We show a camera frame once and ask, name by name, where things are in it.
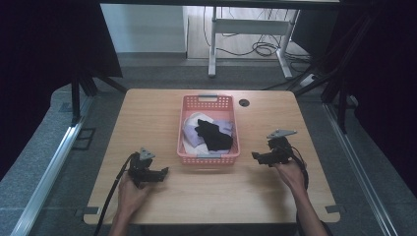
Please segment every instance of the black curtain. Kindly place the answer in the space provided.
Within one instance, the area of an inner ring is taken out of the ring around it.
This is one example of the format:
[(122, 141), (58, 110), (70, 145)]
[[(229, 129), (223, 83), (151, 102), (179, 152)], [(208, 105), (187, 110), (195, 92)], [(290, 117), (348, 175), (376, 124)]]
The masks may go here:
[(387, 1), (346, 74), (358, 120), (417, 196), (415, 19), (409, 2)]
[(0, 2), (1, 178), (55, 90), (75, 77), (122, 77), (100, 6), (86, 2)]

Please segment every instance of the pink basket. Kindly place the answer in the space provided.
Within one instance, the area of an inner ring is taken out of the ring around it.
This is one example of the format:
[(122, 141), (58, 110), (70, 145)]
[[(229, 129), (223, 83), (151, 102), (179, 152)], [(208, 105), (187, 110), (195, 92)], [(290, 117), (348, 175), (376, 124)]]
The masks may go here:
[[(189, 154), (185, 151), (184, 122), (192, 114), (202, 112), (214, 120), (228, 120), (232, 122), (233, 145), (228, 154)], [(223, 94), (199, 94), (185, 95), (181, 108), (177, 153), (183, 164), (192, 165), (231, 165), (240, 154), (239, 137), (235, 113), (233, 108), (233, 96)]]

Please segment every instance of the wooden table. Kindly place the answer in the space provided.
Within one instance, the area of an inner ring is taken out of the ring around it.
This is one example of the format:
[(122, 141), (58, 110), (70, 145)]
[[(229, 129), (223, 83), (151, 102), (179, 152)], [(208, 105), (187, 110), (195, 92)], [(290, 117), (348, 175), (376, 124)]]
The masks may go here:
[[(176, 153), (182, 98), (186, 94), (232, 95), (241, 153), (234, 165), (182, 165)], [(247, 107), (240, 99), (249, 100)], [(335, 202), (297, 101), (290, 91), (131, 89), (126, 94), (103, 159), (88, 207), (102, 207), (114, 178), (127, 157), (141, 147), (154, 153), (152, 170), (169, 167), (133, 219), (141, 224), (286, 223), (295, 221), (295, 204), (274, 168), (259, 165), (251, 152), (269, 152), (267, 135), (276, 129), (296, 130), (288, 141), (308, 164), (309, 195), (324, 222), (337, 222), (328, 213)], [(111, 223), (117, 191), (104, 223)], [(86, 214), (97, 224), (99, 214)]]

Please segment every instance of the human hand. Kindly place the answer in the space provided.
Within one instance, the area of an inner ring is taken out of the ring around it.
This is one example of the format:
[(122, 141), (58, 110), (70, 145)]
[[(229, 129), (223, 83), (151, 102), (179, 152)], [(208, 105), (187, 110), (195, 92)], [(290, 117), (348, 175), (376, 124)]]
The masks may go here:
[(149, 189), (150, 187), (146, 183), (141, 183), (139, 188), (136, 187), (131, 177), (125, 172), (119, 184), (118, 213), (132, 215), (144, 203)]
[(305, 190), (304, 175), (295, 160), (289, 160), (286, 164), (275, 163), (273, 167), (292, 192)]

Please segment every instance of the gray floor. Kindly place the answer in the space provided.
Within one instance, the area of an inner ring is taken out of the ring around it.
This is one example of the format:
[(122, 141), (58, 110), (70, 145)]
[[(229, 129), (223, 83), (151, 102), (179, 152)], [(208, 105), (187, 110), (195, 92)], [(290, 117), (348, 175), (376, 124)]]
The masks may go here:
[[(276, 61), (219, 61), (217, 76), (209, 79), (207, 60), (123, 56), (124, 79), (115, 79), (128, 89), (264, 89), (285, 82)], [(83, 223), (95, 177), (124, 94), (101, 81), (84, 128), (95, 128), (88, 150), (71, 150), (55, 184), (36, 219), (30, 235), (87, 235), (94, 226)], [(289, 84), (274, 89), (286, 89)], [(313, 143), (341, 212), (330, 224), (334, 235), (384, 235), (320, 101), (323, 88), (300, 97), (298, 103)], [(51, 157), (59, 146), (72, 114), (70, 87), (60, 88), (51, 97), (51, 107), (21, 156), (0, 183), (0, 234), (9, 235), (19, 220)], [(398, 235), (417, 235), (417, 201), (398, 174), (362, 130), (348, 110), (348, 137), (364, 166), (375, 191), (390, 215)], [(76, 147), (84, 143), (75, 143)], [(105, 235), (109, 226), (101, 229)], [(194, 231), (194, 227), (154, 226), (147, 235), (276, 235), (276, 225), (214, 226)], [(132, 226), (131, 235), (140, 228)]]

